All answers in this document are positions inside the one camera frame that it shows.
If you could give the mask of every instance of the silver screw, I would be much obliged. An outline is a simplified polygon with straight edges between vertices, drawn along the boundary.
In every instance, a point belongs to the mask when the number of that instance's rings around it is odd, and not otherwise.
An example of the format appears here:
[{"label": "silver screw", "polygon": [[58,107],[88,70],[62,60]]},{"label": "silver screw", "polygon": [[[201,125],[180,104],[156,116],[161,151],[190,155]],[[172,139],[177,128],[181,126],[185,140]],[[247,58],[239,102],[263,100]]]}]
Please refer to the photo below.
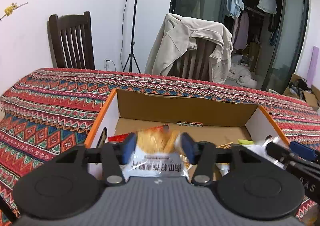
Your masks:
[{"label": "silver screw", "polygon": [[210,178],[209,178],[209,176],[207,176],[207,175],[200,174],[200,175],[196,175],[196,176],[195,176],[195,181],[196,181],[197,183],[207,183],[207,182],[210,181]]},{"label": "silver screw", "polygon": [[110,175],[107,178],[108,183],[117,184],[122,182],[122,178],[118,175]]}]

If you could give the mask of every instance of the power cord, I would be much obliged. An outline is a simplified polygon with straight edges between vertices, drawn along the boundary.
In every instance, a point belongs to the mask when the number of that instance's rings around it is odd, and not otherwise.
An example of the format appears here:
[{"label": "power cord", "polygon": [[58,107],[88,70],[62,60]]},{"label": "power cord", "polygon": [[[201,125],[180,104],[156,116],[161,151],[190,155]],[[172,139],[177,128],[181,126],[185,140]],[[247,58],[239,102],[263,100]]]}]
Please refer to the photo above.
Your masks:
[{"label": "power cord", "polygon": [[106,60],[106,62],[112,62],[112,63],[113,63],[113,66],[115,67],[115,71],[117,71],[116,65],[115,65],[115,63],[114,63],[113,61],[111,61],[111,60]]},{"label": "power cord", "polygon": [[125,0],[125,4],[124,4],[124,10],[123,10],[123,17],[122,17],[122,33],[121,33],[121,51],[120,51],[120,62],[121,62],[121,67],[124,71],[124,68],[123,68],[123,64],[122,64],[122,58],[121,58],[121,55],[122,55],[122,49],[123,49],[123,24],[124,24],[124,12],[125,12],[125,8],[127,7],[127,0]]}]

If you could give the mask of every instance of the tripod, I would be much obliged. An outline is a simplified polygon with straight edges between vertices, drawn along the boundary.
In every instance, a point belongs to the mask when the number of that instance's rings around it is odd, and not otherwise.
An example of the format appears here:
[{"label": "tripod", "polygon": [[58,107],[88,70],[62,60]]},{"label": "tripod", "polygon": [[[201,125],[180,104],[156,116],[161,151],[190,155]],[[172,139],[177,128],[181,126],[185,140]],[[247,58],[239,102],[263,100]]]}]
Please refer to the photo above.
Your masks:
[{"label": "tripod", "polygon": [[135,58],[135,56],[133,54],[133,46],[134,46],[133,38],[134,38],[134,25],[135,25],[135,22],[136,22],[136,11],[137,11],[137,0],[134,0],[133,21],[132,21],[132,35],[131,35],[131,52],[130,52],[130,54],[128,56],[127,62],[124,65],[123,71],[127,67],[128,61],[130,59],[129,72],[132,72],[132,59],[134,59],[134,62],[136,63],[138,71],[139,71],[139,73],[141,73],[141,71],[139,69],[139,66],[138,66],[138,63],[137,63],[137,60],[136,60],[136,58]]}]

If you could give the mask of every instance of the zigzag pattern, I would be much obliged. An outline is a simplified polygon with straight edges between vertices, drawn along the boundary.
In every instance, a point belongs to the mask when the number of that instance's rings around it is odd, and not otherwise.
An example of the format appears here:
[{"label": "zigzag pattern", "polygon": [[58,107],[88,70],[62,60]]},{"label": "zigzag pattern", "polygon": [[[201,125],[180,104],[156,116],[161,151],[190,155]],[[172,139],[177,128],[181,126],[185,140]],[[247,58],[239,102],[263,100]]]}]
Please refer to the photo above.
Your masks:
[{"label": "zigzag pattern", "polygon": [[[320,117],[305,102],[210,82],[93,70],[41,69],[22,78],[0,100],[0,195],[18,214],[15,182],[46,160],[85,140],[113,88],[170,96],[263,105],[289,140],[320,149]],[[297,217],[314,202],[305,200]],[[1,213],[0,225],[9,222]]]}]

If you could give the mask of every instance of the wooden chair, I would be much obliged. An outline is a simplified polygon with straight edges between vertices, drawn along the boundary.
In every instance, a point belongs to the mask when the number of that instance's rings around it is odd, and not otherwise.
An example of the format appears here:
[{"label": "wooden chair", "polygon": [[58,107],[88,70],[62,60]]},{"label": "wooden chair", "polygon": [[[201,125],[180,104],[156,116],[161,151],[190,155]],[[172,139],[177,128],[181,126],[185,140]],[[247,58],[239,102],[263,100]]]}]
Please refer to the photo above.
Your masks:
[{"label": "wooden chair", "polygon": [[52,47],[58,68],[93,69],[90,12],[49,17]]},{"label": "wooden chair", "polygon": [[188,49],[173,62],[169,76],[209,81],[209,56],[216,44],[202,38],[196,38],[196,43],[197,49]]}]

